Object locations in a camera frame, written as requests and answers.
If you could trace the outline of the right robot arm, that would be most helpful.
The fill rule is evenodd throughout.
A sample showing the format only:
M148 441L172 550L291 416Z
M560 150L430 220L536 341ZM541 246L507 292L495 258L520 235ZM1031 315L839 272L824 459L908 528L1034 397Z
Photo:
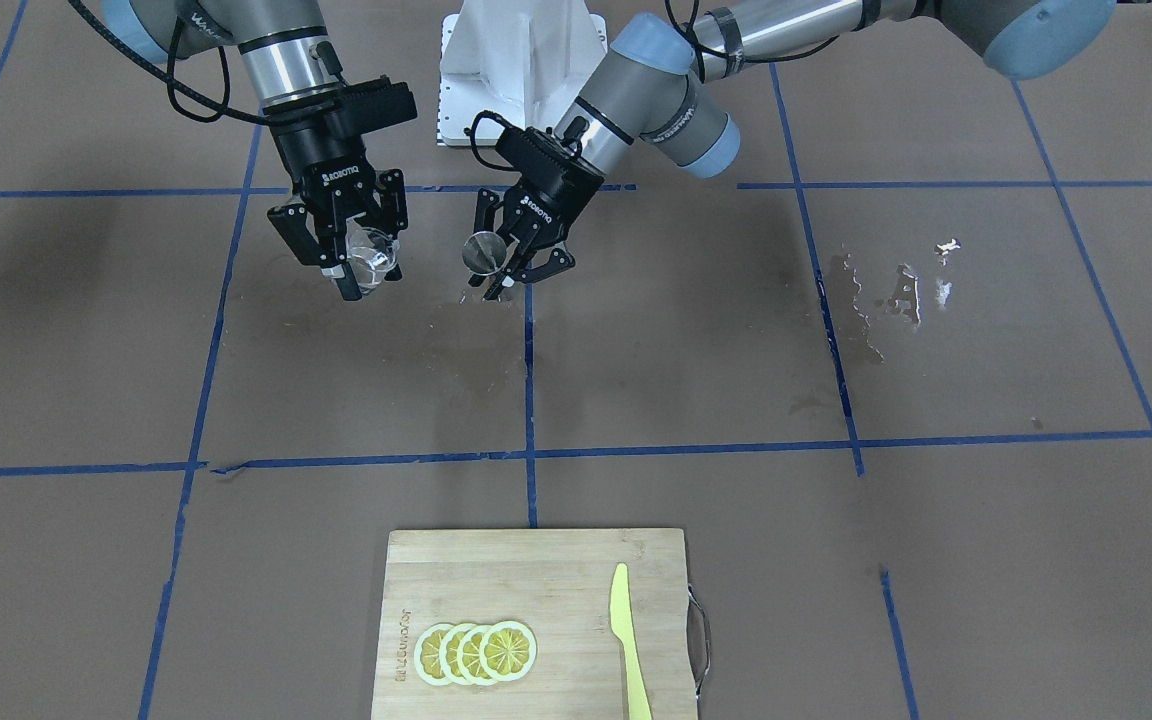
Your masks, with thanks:
M364 300L402 276L399 234L410 223L404 177L369 160L369 132L410 122L414 94L380 76L344 78L314 1L105 1L73 3L88 26L160 79L174 109L200 105L200 123L233 118L270 129L291 195L268 219L297 260L314 266L346 301ZM234 109L230 90L211 99L177 78L179 61L209 50L238 51L257 113Z

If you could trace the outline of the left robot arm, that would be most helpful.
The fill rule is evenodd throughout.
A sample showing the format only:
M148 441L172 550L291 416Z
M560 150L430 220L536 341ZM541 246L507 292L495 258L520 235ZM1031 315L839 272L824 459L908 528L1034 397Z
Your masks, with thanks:
M736 120L710 83L756 67L810 58L882 20L933 18L1002 77L1046 76L1087 50L1111 22L1112 1L738 1L695 12L641 13L564 113L545 127L502 128L497 170L516 174L505 192L483 190L462 259L485 300L571 270L573 223L636 142L698 179L738 154Z

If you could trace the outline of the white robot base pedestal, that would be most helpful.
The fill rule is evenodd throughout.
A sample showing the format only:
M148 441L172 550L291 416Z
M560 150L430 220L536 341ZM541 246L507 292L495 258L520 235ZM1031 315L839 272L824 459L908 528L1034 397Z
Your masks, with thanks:
M467 1L440 33L435 143L467 147L483 109L547 128L570 108L608 50L607 23L584 1Z

